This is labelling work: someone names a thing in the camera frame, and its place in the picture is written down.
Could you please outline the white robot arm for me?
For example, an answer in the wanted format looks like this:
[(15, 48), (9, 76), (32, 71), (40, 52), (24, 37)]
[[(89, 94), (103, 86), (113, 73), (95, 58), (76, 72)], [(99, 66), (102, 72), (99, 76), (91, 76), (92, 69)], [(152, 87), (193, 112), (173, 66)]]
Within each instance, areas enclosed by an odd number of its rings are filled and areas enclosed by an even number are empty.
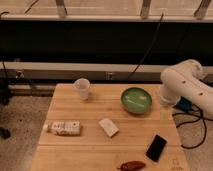
[(162, 106), (175, 106), (181, 97), (191, 101), (206, 114), (213, 115), (213, 87), (204, 78), (202, 65), (193, 59), (165, 68), (160, 75), (162, 84), (157, 96)]

